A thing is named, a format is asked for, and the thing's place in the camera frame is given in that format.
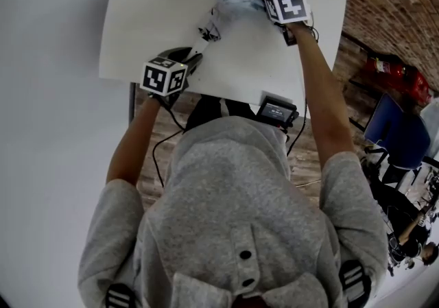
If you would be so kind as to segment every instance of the white table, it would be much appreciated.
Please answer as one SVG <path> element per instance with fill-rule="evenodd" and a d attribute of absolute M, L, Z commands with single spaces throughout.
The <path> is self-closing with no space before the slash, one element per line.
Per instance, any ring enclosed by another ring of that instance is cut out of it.
<path fill-rule="evenodd" d="M 346 0 L 307 0 L 332 68 Z M 200 19 L 215 0 L 110 0 L 99 61 L 101 78 L 139 82 L 143 63 L 173 47 L 190 47 Z M 263 12 L 231 25 L 210 44 L 189 77 L 189 91 L 260 104 L 266 94 L 284 97 L 303 116 L 305 97 L 297 46 L 287 47 Z"/>

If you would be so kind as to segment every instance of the black strap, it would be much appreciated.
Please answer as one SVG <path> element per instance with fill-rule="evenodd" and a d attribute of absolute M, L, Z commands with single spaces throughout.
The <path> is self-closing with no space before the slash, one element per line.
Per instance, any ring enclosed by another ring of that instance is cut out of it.
<path fill-rule="evenodd" d="M 105 297 L 106 308 L 135 308 L 133 291 L 123 283 L 112 284 Z"/>
<path fill-rule="evenodd" d="M 349 308 L 362 308 L 368 302 L 371 288 L 370 277 L 364 272 L 359 261 L 346 261 L 340 273 L 343 292 Z"/>

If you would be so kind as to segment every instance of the sleeve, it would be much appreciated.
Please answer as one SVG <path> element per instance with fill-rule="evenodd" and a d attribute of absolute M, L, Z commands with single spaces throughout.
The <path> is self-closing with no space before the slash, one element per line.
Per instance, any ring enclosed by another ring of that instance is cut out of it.
<path fill-rule="evenodd" d="M 360 261 L 374 294 L 385 276 L 388 242 L 378 204 L 354 153 L 337 153 L 324 165 L 320 208 L 337 231 L 342 263 Z"/>
<path fill-rule="evenodd" d="M 109 182 L 97 203 L 80 260 L 78 288 L 86 307 L 100 307 L 135 243 L 143 207 L 136 187 Z"/>

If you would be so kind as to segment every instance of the chair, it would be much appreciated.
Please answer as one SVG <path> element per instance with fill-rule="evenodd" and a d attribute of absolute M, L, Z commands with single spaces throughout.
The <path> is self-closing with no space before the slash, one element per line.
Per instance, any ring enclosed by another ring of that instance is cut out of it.
<path fill-rule="evenodd" d="M 349 121 L 364 132 L 365 139 L 380 147 L 365 149 L 366 153 L 383 153 L 377 166 L 388 155 L 395 168 L 415 170 L 422 162 L 439 168 L 438 161 L 425 156 L 431 140 L 422 118 L 403 112 L 387 93 L 381 96 L 365 128 L 351 118 Z"/>

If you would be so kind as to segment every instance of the wrist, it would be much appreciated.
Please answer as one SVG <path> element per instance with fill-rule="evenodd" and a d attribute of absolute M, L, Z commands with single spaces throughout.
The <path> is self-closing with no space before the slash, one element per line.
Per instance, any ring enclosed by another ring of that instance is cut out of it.
<path fill-rule="evenodd" d="M 288 30 L 296 37 L 297 41 L 302 40 L 303 38 L 313 37 L 311 30 L 303 25 L 302 23 L 290 23 L 286 24 Z"/>
<path fill-rule="evenodd" d="M 158 113 L 160 107 L 161 107 L 160 102 L 153 97 L 148 97 L 142 104 L 142 110 L 148 112 L 155 112 L 156 114 Z"/>

